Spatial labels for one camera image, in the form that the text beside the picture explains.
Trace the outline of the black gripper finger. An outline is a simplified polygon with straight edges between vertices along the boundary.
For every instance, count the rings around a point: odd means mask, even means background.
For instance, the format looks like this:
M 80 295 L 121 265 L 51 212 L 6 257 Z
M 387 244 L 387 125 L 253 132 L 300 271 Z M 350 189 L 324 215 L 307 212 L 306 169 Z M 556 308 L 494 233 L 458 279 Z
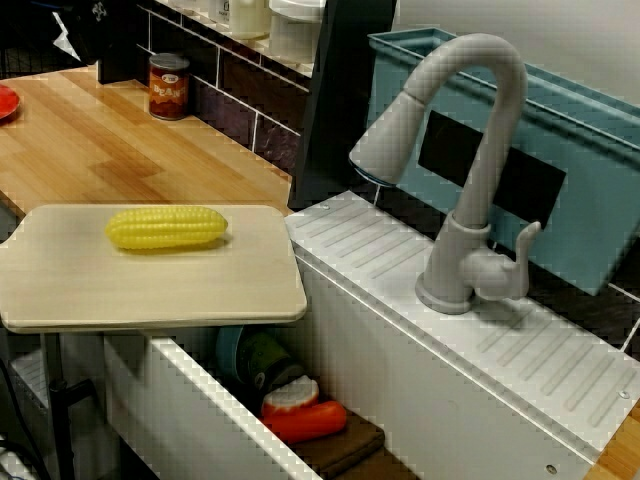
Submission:
M 79 59 L 93 64 L 114 40 L 115 1 L 74 1 L 69 12 L 69 40 Z

